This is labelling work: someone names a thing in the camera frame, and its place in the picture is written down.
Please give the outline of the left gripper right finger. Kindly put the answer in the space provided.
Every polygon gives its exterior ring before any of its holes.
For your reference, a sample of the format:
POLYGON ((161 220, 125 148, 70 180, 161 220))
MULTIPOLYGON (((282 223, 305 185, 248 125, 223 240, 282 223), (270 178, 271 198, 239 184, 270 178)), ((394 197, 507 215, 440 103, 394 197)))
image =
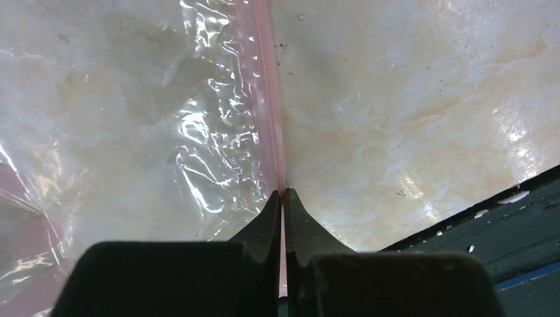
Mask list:
POLYGON ((355 252, 284 193, 290 316, 503 316, 482 264, 457 252, 355 252))

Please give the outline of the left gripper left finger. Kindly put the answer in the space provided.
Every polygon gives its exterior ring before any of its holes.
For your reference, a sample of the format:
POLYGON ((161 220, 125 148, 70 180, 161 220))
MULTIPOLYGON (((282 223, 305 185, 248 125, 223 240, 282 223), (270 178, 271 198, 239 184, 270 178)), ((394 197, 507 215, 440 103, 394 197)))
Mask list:
POLYGON ((77 262, 53 316, 276 316, 281 196, 226 241, 107 241, 77 262))

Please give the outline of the clear zip top bag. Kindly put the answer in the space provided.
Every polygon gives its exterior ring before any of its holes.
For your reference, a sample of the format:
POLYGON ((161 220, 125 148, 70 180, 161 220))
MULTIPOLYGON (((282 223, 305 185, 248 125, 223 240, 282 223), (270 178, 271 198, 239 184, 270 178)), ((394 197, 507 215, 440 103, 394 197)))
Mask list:
POLYGON ((226 240, 283 189, 268 1, 1 2, 1 315, 106 240, 226 240))

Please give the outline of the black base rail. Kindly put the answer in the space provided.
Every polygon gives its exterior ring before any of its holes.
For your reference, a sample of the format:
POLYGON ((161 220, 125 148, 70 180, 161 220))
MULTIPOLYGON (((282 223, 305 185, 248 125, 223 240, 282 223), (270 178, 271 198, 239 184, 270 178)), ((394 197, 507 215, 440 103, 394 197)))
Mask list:
POLYGON ((465 252, 483 264, 507 316, 558 316, 559 167, 386 250, 465 252))

